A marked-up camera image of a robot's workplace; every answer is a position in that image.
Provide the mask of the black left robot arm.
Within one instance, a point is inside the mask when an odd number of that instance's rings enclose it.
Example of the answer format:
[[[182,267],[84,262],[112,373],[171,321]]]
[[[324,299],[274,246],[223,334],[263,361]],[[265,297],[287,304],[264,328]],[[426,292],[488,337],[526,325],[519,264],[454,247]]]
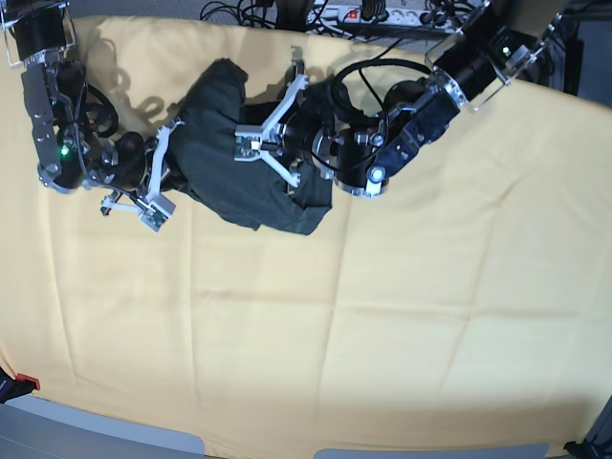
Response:
[[[484,1],[458,31],[426,53],[425,63],[383,55],[355,62],[305,90],[276,138],[324,179],[362,198],[380,196],[428,144],[438,141],[464,107],[476,111],[542,54],[561,1]],[[366,115],[351,102],[346,77],[370,68],[421,73],[400,81]]]

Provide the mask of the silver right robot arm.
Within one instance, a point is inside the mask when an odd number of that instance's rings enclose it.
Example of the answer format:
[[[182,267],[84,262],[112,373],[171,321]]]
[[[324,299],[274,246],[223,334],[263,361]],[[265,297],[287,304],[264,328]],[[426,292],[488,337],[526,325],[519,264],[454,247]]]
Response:
[[[104,187],[135,199],[150,171],[149,147],[120,131],[117,110],[87,80],[73,49],[77,37],[66,1],[4,1],[1,31],[8,62],[21,66],[42,185],[61,193]]]

